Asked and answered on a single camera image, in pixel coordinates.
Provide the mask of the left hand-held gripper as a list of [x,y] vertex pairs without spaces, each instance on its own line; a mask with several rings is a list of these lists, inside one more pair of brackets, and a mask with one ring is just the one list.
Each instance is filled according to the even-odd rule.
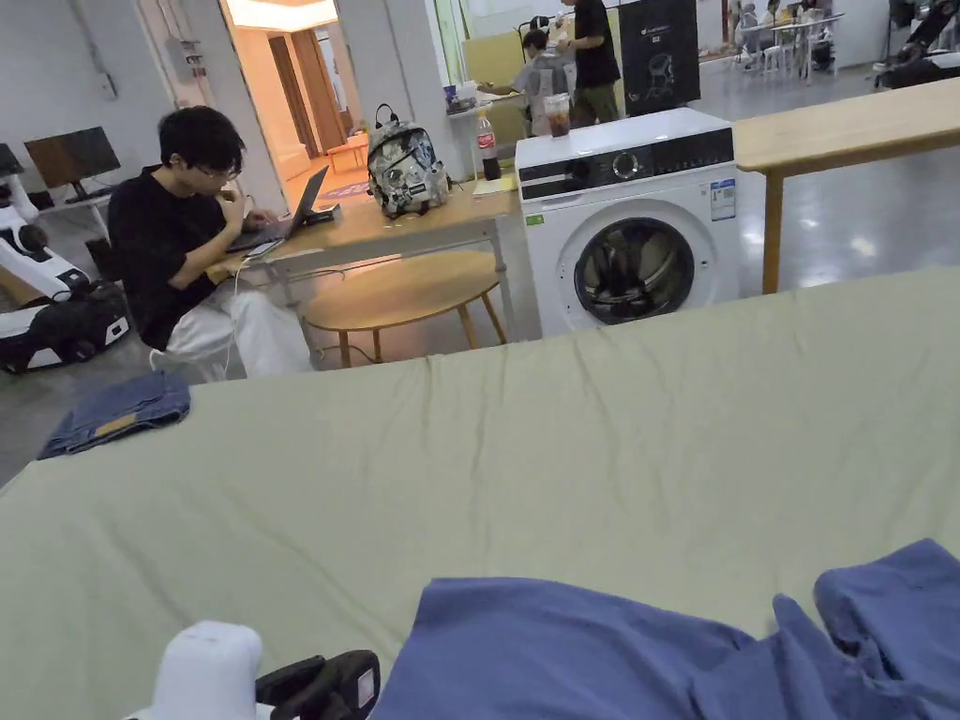
[[370,650],[315,655],[257,680],[262,655],[251,628],[197,622],[168,644],[151,704],[128,718],[367,719],[381,694],[381,662]]

